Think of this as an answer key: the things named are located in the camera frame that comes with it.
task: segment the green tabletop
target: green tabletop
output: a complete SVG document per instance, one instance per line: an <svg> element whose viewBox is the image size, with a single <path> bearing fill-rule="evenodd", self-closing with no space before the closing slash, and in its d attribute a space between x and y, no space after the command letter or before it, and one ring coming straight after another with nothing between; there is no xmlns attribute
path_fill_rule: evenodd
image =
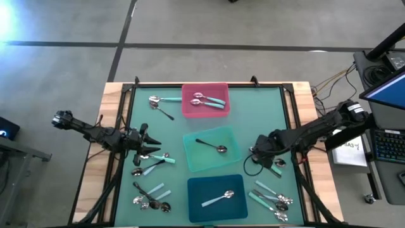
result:
<svg viewBox="0 0 405 228"><path fill-rule="evenodd" d="M256 142L260 134L268 135L275 129L286 129L285 113L279 87L230 87L230 114L224 118L185 118L182 115L180 102L159 102L160 108L172 115L175 120L171 121L158 110L152 110L148 104L148 97L157 95L162 98L181 96L181 87L174 88L136 88L134 109L131 118L131 127L139 128L142 123L148 123L148 133L154 139L162 142L161 151L155 155L169 152L170 158L176 159L176 164L165 163L156 167L149 175L134 177L130 174L135 168L132 163L134 152L131 151L125 160L121 188L118 198L115 226L181 226L181 225L272 225L280 224L272 212L262 205L253 201L248 195L248 217L236 220L222 220L193 224L189 221L187 204L187 180L192 177L211 177L219 175L241 174L243 176L246 194L252 189L269 194L258 187L254 182L261 181L278 193L293 198L294 204L289 206L287 215L288 224L303 225L302 211L297 190L294 169L290 161L290 153L282 156L287 166L280 168L282 178L275 177L269 170L264 169L258 176L250 177L243 171L243 161L249 155L248 148ZM219 126L230 125L234 130L239 147L242 151L242 159L236 163L223 167L212 168L201 172L191 172L188 168L187 159L183 146L183 135L200 130L212 129ZM150 158L143 160L141 167L155 163ZM247 162L247 170L255 173L259 165ZM137 181L145 190L149 191L160 183L164 183L163 189L153 194L157 197L161 193L171 190L171 195L164 198L171 204L171 212L163 213L160 210L140 210L140 205L135 205L132 200L139 196L139 192L133 187L133 181Z"/></svg>

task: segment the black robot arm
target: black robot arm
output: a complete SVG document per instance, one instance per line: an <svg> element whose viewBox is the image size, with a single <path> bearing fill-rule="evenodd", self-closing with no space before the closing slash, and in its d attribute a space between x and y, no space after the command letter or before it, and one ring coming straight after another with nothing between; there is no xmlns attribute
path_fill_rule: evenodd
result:
<svg viewBox="0 0 405 228"><path fill-rule="evenodd" d="M270 168L273 165L275 156L291 151L291 160L295 166L296 177L299 179L301 185L305 188L327 222L340 223L340 221L327 210L321 199L316 195L314 189L312 189L306 181L298 166L296 153L302 153L302 157L305 158L320 137L331 136L332 132L340 127L345 127L343 131L358 128L366 123L368 116L369 114L360 107L359 103L351 100L341 102L337 105L335 110L330 111L325 116L307 123L302 127L288 130L275 130L268 136L260 135L251 150L251 158L253 162L262 165L263 168Z"/></svg>
<svg viewBox="0 0 405 228"><path fill-rule="evenodd" d="M160 150L160 148L144 146L147 144L160 145L149 137L147 134L147 124L143 123L139 132L136 129L127 129L125 133L113 127L101 127L100 125L90 125L81 120L73 117L71 111L58 111L56 112L52 124L64 130L75 130L81 134L88 141L95 141L100 144L104 149L114 153L121 151L135 150L134 165L140 165L140 156L148 155L149 153Z"/></svg>

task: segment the white paper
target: white paper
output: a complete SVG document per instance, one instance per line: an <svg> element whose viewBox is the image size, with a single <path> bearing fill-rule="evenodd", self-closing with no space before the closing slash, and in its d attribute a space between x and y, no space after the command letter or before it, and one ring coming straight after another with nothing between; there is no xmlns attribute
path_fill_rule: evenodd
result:
<svg viewBox="0 0 405 228"><path fill-rule="evenodd" d="M335 130L333 134L336 134L338 132L340 132L340 130ZM365 157L365 151L363 149L361 136L352 139L349 142L332 150L332 154L335 164L367 167L367 161Z"/></svg>

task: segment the computer monitor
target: computer monitor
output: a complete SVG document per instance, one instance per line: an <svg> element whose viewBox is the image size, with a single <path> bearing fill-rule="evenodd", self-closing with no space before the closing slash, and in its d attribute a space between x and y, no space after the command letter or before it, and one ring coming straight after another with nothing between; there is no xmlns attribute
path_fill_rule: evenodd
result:
<svg viewBox="0 0 405 228"><path fill-rule="evenodd" d="M405 110L405 66L389 75L382 82L362 92L359 97Z"/></svg>

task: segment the monitor screen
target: monitor screen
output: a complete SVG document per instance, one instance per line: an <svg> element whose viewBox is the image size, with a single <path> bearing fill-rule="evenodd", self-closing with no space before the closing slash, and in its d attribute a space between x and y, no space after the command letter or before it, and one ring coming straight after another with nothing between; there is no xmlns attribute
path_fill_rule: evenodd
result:
<svg viewBox="0 0 405 228"><path fill-rule="evenodd" d="M393 106L405 109L405 72L401 72L386 80L385 82L372 87L362 93L361 98L381 103L387 106Z"/></svg>

